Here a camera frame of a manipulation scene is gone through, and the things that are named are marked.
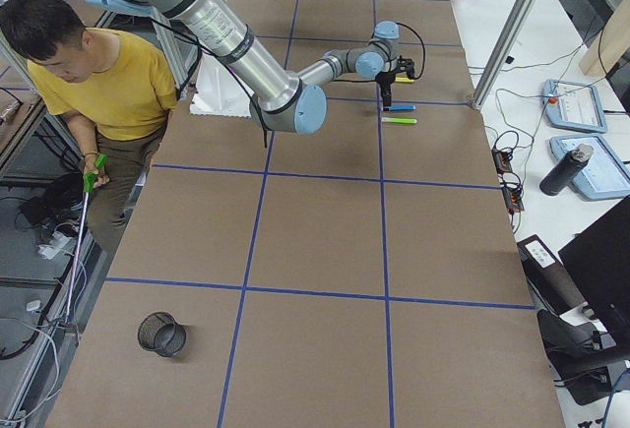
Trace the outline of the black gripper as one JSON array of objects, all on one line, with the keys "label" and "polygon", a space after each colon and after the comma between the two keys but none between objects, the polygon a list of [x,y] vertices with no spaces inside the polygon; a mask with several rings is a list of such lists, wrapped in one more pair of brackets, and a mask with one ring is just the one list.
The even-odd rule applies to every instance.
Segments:
[{"label": "black gripper", "polygon": [[415,66],[412,59],[400,56],[389,62],[386,69],[375,77],[375,81],[381,84],[382,102],[387,106],[392,105],[392,83],[399,76],[415,79]]}]

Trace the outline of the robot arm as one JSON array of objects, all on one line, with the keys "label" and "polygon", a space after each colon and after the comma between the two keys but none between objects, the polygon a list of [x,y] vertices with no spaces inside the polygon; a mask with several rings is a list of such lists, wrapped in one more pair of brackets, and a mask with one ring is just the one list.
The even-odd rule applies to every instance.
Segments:
[{"label": "robot arm", "polygon": [[412,79],[414,63],[399,53],[398,24],[377,24],[366,46],[332,50],[304,70],[285,70],[255,33],[224,0],[86,0],[107,11],[139,16],[160,12],[193,33],[193,43],[208,50],[235,80],[252,90],[250,114],[265,131],[312,134],[323,125],[327,99],[322,87],[355,73],[379,85],[384,106],[392,103],[391,85],[400,74]]}]

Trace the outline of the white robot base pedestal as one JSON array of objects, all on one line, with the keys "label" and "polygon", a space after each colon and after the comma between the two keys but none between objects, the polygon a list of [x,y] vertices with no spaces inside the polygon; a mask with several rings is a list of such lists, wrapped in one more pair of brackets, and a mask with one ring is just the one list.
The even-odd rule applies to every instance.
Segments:
[{"label": "white robot base pedestal", "polygon": [[250,118],[253,91],[215,57],[204,54],[197,71],[190,113],[198,116]]}]

